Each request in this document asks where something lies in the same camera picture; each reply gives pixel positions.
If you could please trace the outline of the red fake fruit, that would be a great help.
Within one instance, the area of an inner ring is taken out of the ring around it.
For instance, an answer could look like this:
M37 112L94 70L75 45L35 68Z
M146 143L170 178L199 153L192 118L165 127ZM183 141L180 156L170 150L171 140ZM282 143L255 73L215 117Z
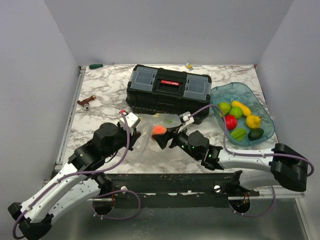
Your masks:
M233 115L226 115L225 116L225 123L226 123L226 127L229 131L234 130L238 125L238 121Z
M167 132L167 128L162 126L162 125L156 125L153 127L152 131L151 131L151 138L153 139L154 136L157 135L163 135Z

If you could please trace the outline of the green fake fruit slice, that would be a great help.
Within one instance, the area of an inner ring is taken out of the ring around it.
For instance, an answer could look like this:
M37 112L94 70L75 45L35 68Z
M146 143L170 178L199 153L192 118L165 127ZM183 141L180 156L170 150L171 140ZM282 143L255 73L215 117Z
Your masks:
M244 128L237 128L231 132L231 136L238 142L241 142L246 134L247 131Z

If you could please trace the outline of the dark green fake avocado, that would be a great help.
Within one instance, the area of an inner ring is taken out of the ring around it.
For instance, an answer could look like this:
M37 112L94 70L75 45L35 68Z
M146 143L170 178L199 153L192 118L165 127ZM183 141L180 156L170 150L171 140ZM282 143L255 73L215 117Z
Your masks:
M264 135L264 130L262 128L251 129L248 133L248 139L250 141L255 141L260 139Z

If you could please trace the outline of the yellow fake fruit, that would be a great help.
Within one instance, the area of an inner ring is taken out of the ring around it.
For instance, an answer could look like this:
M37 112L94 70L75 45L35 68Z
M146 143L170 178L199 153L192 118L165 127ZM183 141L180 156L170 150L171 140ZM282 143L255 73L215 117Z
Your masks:
M250 129L257 129L261 126L261 117L257 115L249 115L246 117L245 123Z

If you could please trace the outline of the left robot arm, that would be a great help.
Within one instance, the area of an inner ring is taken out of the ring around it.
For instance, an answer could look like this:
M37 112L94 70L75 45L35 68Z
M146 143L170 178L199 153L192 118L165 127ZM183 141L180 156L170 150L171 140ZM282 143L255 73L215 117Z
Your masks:
M106 172L118 167L141 136L139 120L103 123L91 140L78 147L61 170L35 195L14 202L8 212L15 220L16 240L40 240L70 209L95 197L107 197L112 182Z

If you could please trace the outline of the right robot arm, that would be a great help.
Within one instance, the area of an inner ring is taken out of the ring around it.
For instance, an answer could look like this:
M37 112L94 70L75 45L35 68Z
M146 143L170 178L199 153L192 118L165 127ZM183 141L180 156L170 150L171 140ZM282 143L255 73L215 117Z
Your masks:
M248 169L230 183L230 191L241 196L247 190L266 186L281 186L294 192L307 189L306 159L283 143L265 150L234 150L214 146L199 131L167 130L152 134L161 149L181 148L186 154L209 170Z

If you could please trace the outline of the yellow fake corn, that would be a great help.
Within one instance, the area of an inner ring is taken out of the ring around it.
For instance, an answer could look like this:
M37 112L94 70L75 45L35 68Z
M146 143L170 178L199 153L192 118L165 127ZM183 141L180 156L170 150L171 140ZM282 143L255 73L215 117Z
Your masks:
M239 101L236 101L236 100L232 101L231 106L232 107L239 107L242 110L242 115L245 117L252 115L252 111L250 110L250 108L247 107L246 105L242 104Z

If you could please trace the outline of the black plastic toolbox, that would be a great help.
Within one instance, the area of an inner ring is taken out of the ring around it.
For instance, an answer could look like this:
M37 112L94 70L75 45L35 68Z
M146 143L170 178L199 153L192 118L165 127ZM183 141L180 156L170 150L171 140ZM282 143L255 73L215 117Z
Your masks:
M126 89L126 103L135 114L181 115L210 104L209 75L136 65Z

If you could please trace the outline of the small yellow blue brush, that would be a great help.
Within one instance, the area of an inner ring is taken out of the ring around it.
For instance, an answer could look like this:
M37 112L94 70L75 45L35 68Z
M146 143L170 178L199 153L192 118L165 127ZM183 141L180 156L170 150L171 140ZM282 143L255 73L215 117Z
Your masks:
M191 65L191 64L189 64L189 63L186 63L185 64L185 67L189 70L189 71L192 71L194 68L193 68L193 66Z

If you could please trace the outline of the blue transparent tray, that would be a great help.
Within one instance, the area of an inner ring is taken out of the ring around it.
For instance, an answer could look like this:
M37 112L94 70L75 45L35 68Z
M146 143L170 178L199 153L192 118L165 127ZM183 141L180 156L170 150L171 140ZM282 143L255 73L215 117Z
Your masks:
M260 139L253 141L249 140L248 133L251 129L246 125L246 117L243 115L241 118L237 119L237 127L235 128L243 128L246 130L246 136L242 141L236 141L231 136L231 132L235 129L226 130L226 138L232 144L242 147L250 147L261 144L273 136L275 133L275 125L272 119L256 95L247 85L240 82L232 82L223 86L214 87L211 90L210 103L212 105L217 106L220 102L228 102L231 104L232 101L238 101L246 105L254 115L262 117L259 128L264 130L264 134Z

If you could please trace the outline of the black metal base rail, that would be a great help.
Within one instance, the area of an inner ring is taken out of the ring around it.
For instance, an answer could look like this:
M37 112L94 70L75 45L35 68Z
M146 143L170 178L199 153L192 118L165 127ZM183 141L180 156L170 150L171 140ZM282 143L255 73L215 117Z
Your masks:
M93 199L98 212L112 208L133 209L139 197L142 208L228 208L229 197L259 196L239 185L235 173L97 173L71 188L53 210L66 210Z

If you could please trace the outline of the brown handled tool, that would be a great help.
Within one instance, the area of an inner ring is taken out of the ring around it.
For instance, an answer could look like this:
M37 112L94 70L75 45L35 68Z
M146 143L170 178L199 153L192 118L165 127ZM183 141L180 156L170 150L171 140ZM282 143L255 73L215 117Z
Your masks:
M95 95L91 95L90 97L85 98L83 100L78 100L77 104L82 106L83 109L87 111L90 108L90 102L95 100L95 99L96 99L96 96Z

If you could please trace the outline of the green handled screwdriver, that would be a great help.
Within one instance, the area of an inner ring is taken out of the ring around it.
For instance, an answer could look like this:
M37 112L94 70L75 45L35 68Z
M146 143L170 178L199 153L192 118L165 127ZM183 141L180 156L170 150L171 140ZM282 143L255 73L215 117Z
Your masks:
M111 63L111 64L104 64L104 63L99 63L99 64L90 64L88 66L88 68L90 70L96 70L96 69L100 69L100 68L104 68L104 67L108 67L108 66L114 66L115 64L114 63Z

